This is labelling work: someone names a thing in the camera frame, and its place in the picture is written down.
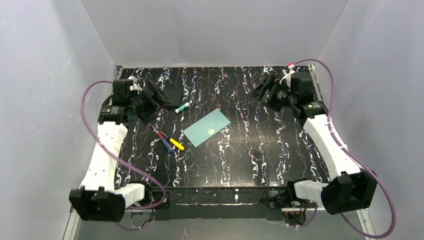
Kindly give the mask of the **green white marker pen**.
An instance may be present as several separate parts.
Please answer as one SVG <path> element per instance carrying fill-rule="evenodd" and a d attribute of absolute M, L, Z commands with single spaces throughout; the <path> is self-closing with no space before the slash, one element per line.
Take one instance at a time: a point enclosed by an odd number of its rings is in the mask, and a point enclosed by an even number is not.
<path fill-rule="evenodd" d="M 182 112 L 184 109 L 188 108 L 189 106 L 190 106 L 190 103 L 186 102 L 186 103 L 182 104 L 180 107 L 178 107 L 177 109 L 175 109 L 174 112 L 176 114 L 178 114 L 178 113 Z"/>

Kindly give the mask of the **teal paper envelope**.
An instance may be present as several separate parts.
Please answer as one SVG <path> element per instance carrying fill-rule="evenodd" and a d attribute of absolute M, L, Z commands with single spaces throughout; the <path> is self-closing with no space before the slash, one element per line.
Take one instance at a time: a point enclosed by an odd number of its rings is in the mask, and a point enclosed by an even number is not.
<path fill-rule="evenodd" d="M 196 148 L 230 123 L 230 120 L 217 108 L 183 130 L 183 134 Z"/>

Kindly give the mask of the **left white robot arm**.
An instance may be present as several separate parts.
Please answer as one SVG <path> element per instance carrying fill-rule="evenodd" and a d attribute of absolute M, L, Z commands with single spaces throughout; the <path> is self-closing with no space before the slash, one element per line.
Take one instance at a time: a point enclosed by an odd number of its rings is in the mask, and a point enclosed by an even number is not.
<path fill-rule="evenodd" d="M 114 80 L 111 82 L 111 95 L 101 104 L 97 131 L 94 132 L 85 115 L 85 103 L 89 90 L 98 84 L 98 81 L 90 84 L 80 102 L 81 120 L 95 140 L 95 147 L 86 174 L 80 186 L 70 191 L 69 201 L 84 221 L 119 222 L 125 211 L 143 201 L 147 193 L 143 183 L 128 183 L 116 189 L 114 179 L 117 164 L 159 187 L 161 198 L 154 204 L 140 206 L 141 210 L 156 208 L 168 199 L 165 187 L 157 179 L 119 157 L 131 117 L 149 124 L 158 115 L 167 97 L 151 80 L 146 81 L 144 87 L 133 78 Z"/>

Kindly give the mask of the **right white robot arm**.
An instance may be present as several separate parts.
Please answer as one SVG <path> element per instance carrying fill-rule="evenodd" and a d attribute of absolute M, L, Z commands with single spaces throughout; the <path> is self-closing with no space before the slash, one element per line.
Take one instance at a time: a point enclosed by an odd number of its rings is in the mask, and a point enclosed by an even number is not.
<path fill-rule="evenodd" d="M 269 91 L 269 97 L 264 105 L 275 111 L 282 107 L 290 108 L 303 130 L 312 138 L 327 167 L 330 182 L 305 178 L 290 180 L 283 192 L 271 191 L 262 201 L 272 208 L 309 201 L 323 206 L 331 215 L 367 209 L 377 181 L 342 150 L 341 142 L 334 140 L 336 132 L 329 130 L 328 110 L 316 97 L 312 75 L 294 72 L 290 79 L 284 77 L 278 80 L 268 74 L 247 96 L 260 102 L 266 91 Z"/>

